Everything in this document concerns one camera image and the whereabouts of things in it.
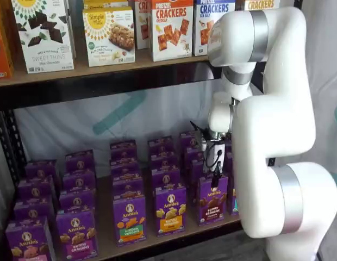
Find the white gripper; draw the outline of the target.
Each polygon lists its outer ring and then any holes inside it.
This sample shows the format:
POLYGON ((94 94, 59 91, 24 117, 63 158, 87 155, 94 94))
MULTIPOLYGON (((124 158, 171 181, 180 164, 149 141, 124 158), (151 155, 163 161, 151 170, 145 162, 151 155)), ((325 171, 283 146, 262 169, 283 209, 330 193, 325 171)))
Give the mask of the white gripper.
POLYGON ((212 172, 211 188, 217 188, 219 179, 222 176, 224 158, 225 158, 225 141, 208 141, 204 152, 204 172, 212 172))

